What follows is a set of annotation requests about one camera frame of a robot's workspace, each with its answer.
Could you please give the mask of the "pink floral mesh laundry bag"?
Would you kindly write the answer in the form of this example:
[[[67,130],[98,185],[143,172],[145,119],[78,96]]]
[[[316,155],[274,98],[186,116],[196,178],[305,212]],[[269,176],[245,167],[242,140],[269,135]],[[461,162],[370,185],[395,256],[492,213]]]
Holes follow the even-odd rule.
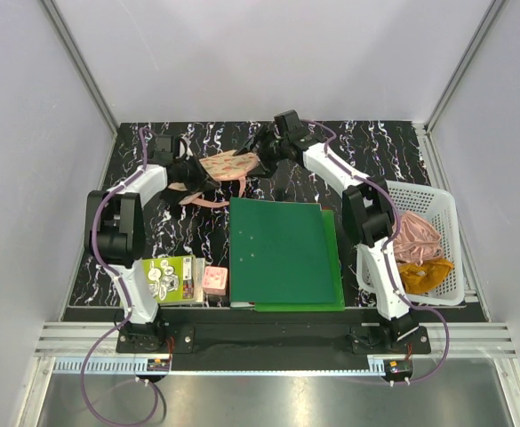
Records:
[[[259,165],[258,156],[252,152],[236,154],[234,149],[221,152],[220,154],[204,157],[200,160],[204,170],[218,183],[225,181],[238,181],[238,197],[243,197],[246,189],[247,177],[251,171]],[[192,194],[183,196],[180,205],[198,205],[206,208],[223,208],[229,206],[228,200],[220,202],[206,200],[203,198],[204,189],[199,189]]]

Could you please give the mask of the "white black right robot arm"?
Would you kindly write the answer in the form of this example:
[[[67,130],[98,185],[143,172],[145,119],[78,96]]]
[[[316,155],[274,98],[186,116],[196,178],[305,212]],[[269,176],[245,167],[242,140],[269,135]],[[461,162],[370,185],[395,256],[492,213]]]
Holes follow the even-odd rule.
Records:
[[[394,255],[399,213],[385,180],[371,178],[342,160],[331,148],[336,133],[320,123],[314,125],[330,136],[324,139],[302,125],[279,133],[262,125],[236,154],[254,154],[258,164],[253,174],[259,177],[273,175],[278,163],[288,159],[318,175],[341,195],[342,228],[364,258],[376,295],[380,345],[386,351],[399,352],[419,327]]]

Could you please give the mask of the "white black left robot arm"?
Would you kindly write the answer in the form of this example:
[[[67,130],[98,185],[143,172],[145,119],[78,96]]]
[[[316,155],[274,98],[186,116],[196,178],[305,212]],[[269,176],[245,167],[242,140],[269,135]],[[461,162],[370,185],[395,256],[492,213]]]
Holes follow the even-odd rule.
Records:
[[[169,165],[141,165],[116,186],[90,192],[86,199],[84,248],[108,273],[124,308],[119,328],[136,333],[149,352],[161,350],[167,331],[158,325],[158,303],[148,290],[142,256],[146,247],[143,207],[174,183],[190,194],[218,185],[199,159],[188,157]]]

